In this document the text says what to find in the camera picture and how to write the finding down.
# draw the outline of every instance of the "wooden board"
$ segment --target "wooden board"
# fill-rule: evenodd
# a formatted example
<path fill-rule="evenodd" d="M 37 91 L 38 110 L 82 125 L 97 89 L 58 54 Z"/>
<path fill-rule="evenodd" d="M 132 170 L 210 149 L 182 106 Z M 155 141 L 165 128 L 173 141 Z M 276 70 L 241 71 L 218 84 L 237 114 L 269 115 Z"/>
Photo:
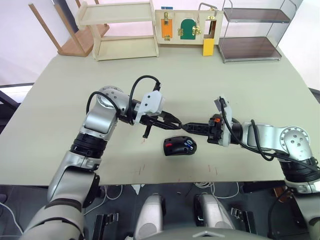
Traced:
<path fill-rule="evenodd" d="M 100 44 L 96 60 L 156 57 L 153 36 L 105 37 Z"/>
<path fill-rule="evenodd" d="M 164 13 L 168 13 L 168 18 L 172 19 L 172 38 L 170 41 L 165 40 L 162 37 L 162 29 L 161 29 L 161 21 L 164 19 Z M 208 17 L 212 17 L 215 15 L 215 11 L 211 10 L 170 10 L 170 9 L 162 9 L 155 10 L 155 30 L 156 30 L 156 38 L 159 44 L 183 44 L 183 45 L 202 45 L 204 43 L 205 35 L 208 33 L 205 32 L 205 25 Z M 215 32 L 214 32 L 214 44 L 217 45 L 219 43 L 221 25 L 223 20 L 224 12 L 217 11 L 215 16 Z M 181 22 L 185 19 L 194 19 L 197 23 L 197 19 L 199 19 L 199 27 L 201 34 L 196 35 L 194 40 L 189 39 L 181 39 L 178 35 L 178 29 L 181 28 Z"/>
<path fill-rule="evenodd" d="M 109 25 L 105 26 L 103 24 L 97 25 L 99 34 L 101 36 L 105 35 L 105 33 L 109 29 Z M 84 50 L 84 53 L 77 47 L 74 40 L 70 38 L 61 48 L 62 51 L 58 51 L 60 55 L 65 56 L 78 56 L 78 57 L 86 57 L 89 55 L 89 53 L 92 51 L 94 46 L 94 39 L 90 32 L 89 27 L 86 27 L 84 30 L 79 30 L 75 33 L 75 36 L 77 37 L 80 45 L 82 46 L 82 49 Z"/>
<path fill-rule="evenodd" d="M 88 5 L 82 3 L 76 23 L 79 26 L 111 23 L 147 22 L 153 20 L 150 2 Z"/>

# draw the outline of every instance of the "wooden shelf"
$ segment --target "wooden shelf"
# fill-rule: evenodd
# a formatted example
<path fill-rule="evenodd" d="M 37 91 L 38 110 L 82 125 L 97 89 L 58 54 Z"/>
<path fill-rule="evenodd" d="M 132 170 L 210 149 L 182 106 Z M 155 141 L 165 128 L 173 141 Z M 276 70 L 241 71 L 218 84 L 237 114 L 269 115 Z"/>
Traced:
<path fill-rule="evenodd" d="M 230 23 L 290 23 L 290 18 L 280 9 L 268 8 L 223 8 Z"/>
<path fill-rule="evenodd" d="M 103 36 L 109 29 L 109 25 L 105 26 L 103 24 L 97 25 L 100 36 Z M 76 38 L 78 39 L 85 55 L 87 56 L 93 48 L 93 36 L 90 32 L 90 29 L 86 27 L 84 30 L 79 30 L 75 33 Z M 60 55 L 65 56 L 78 56 L 83 57 L 84 53 L 77 47 L 75 41 L 70 38 L 62 47 L 62 51 L 58 50 Z"/>
<path fill-rule="evenodd" d="M 78 16 L 77 24 L 80 26 L 153 20 L 149 1 L 97 5 L 87 5 L 84 2 Z"/>
<path fill-rule="evenodd" d="M 221 37 L 218 48 L 223 62 L 280 60 L 281 55 L 265 36 Z"/>
<path fill-rule="evenodd" d="M 88 5 L 83 2 L 75 16 L 79 27 L 89 26 L 93 35 L 92 56 L 97 61 L 157 57 L 155 35 L 101 37 L 97 24 L 151 22 L 156 33 L 152 1 Z"/>
<path fill-rule="evenodd" d="M 104 37 L 100 42 L 96 60 L 156 57 L 158 46 L 154 36 Z"/>

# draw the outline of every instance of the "white cable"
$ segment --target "white cable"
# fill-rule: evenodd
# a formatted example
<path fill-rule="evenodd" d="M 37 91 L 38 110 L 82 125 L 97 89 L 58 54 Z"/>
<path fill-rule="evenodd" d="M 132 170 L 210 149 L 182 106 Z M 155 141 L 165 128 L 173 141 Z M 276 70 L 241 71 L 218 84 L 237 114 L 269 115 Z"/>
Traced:
<path fill-rule="evenodd" d="M 105 203 L 106 198 L 107 198 L 107 186 L 106 186 L 106 185 L 104 186 L 104 192 L 105 192 L 105 194 L 104 194 L 103 201 L 102 201 L 99 205 L 97 205 L 97 206 L 95 206 L 95 207 L 91 208 L 89 211 L 87 211 L 85 214 L 83 214 L 84 216 L 85 216 L 85 215 L 87 215 L 88 213 L 90 213 L 91 211 L 93 211 L 93 210 L 97 209 L 98 207 L 100 207 L 102 204 L 104 204 L 104 203 Z"/>
<path fill-rule="evenodd" d="M 108 194 L 107 194 L 107 191 L 105 191 L 106 198 L 109 199 L 109 200 L 116 200 L 116 199 L 118 199 L 118 198 L 121 196 L 121 194 L 122 194 L 123 188 L 124 188 L 124 187 L 121 185 L 121 190 L 120 190 L 119 195 L 118 195 L 117 197 L 113 197 L 113 198 L 112 198 L 112 197 L 109 197 Z"/>
<path fill-rule="evenodd" d="M 121 190 L 120 190 L 119 195 L 118 195 L 117 197 L 115 197 L 115 198 L 109 197 L 108 194 L 107 194 L 107 186 L 105 185 L 105 186 L 104 186 L 104 192 L 105 192 L 105 194 L 104 194 L 103 201 L 102 201 L 99 205 L 93 207 L 92 209 L 90 209 L 89 211 L 87 211 L 87 212 L 86 212 L 85 214 L 83 214 L 83 215 L 85 216 L 85 215 L 87 215 L 88 213 L 90 213 L 91 211 L 99 208 L 101 205 L 103 205 L 103 204 L 105 203 L 106 199 L 109 199 L 109 200 L 116 200 L 116 199 L 118 199 L 118 198 L 121 196 L 122 191 L 123 191 L 123 186 L 121 185 Z"/>
<path fill-rule="evenodd" d="M 213 182 L 212 185 L 210 186 L 211 188 L 211 194 L 217 198 L 217 199 L 231 199 L 231 198 L 234 198 L 235 196 L 237 196 L 239 194 L 239 183 L 238 182 L 235 182 L 236 183 L 236 187 L 237 187 L 237 191 L 234 195 L 232 196 L 216 196 L 215 195 L 215 191 L 216 191 L 216 188 L 215 188 L 215 183 Z"/>
<path fill-rule="evenodd" d="M 11 213 L 11 215 L 12 215 L 12 217 L 13 217 L 14 224 L 15 224 L 16 227 L 19 229 L 20 233 L 23 234 L 24 231 L 22 231 L 22 228 L 21 228 L 21 227 L 19 226 L 19 224 L 17 223 L 16 217 L 15 217 L 14 213 L 12 212 L 11 208 L 8 207 L 7 205 L 3 204 L 2 202 L 0 202 L 0 205 L 9 210 L 9 212 Z"/>
<path fill-rule="evenodd" d="M 212 182 L 195 182 L 194 185 L 200 189 L 210 188 L 212 186 Z"/>

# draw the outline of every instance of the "computer mouse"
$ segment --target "computer mouse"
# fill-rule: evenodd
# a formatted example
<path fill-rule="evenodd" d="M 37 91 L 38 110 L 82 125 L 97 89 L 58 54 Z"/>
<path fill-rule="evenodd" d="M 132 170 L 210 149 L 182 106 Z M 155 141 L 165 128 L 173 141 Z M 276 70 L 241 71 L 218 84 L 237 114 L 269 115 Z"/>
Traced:
<path fill-rule="evenodd" d="M 188 136 L 175 136 L 164 140 L 164 155 L 192 155 L 197 150 L 196 142 Z"/>

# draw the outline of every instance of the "floor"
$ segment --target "floor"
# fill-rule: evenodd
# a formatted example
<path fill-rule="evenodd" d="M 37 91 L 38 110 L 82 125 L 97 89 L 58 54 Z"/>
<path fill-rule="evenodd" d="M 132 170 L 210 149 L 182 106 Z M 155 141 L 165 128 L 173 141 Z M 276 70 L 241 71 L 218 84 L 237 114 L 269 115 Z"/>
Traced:
<path fill-rule="evenodd" d="M 0 91 L 8 95 L 10 98 L 15 100 L 17 103 L 22 103 L 26 95 L 33 86 L 33 83 L 27 83 L 29 85 L 18 85 L 18 86 L 0 86 Z"/>
<path fill-rule="evenodd" d="M 110 186 L 108 195 L 115 197 L 120 191 L 118 186 Z M 230 196 L 237 191 L 234 182 L 216 183 L 217 196 Z M 193 199 L 196 194 L 210 192 L 209 188 L 200 189 L 193 183 L 171 184 L 147 184 L 140 189 L 137 195 L 131 185 L 123 187 L 122 195 L 117 200 L 108 200 L 104 205 L 90 212 L 85 217 L 87 238 L 91 240 L 96 214 L 119 213 L 119 222 L 116 228 L 105 228 L 104 240 L 124 240 L 132 235 L 135 229 L 140 210 L 146 198 L 153 193 L 159 193 L 166 201 L 166 215 L 164 216 L 164 229 L 195 226 L 193 218 Z M 42 206 L 47 204 L 47 189 L 33 186 L 0 186 L 0 193 L 7 194 L 5 202 L 14 212 L 22 229 L 25 229 L 33 215 Z M 84 211 L 102 202 L 102 198 L 96 198 L 91 206 Z M 231 207 L 237 207 L 245 211 L 252 211 L 254 215 L 258 235 L 267 236 L 268 209 L 275 200 L 273 191 L 262 190 L 253 193 L 239 193 L 230 199 L 221 199 L 221 203 L 230 212 Z M 230 217 L 235 227 L 244 231 L 244 226 L 239 220 Z M 290 201 L 277 203 L 273 212 L 273 228 L 281 240 L 307 240 L 307 230 L 299 228 L 292 216 Z M 6 209 L 0 207 L 0 236 L 19 235 L 13 219 Z M 18 239 L 14 237 L 2 237 L 3 239 Z"/>

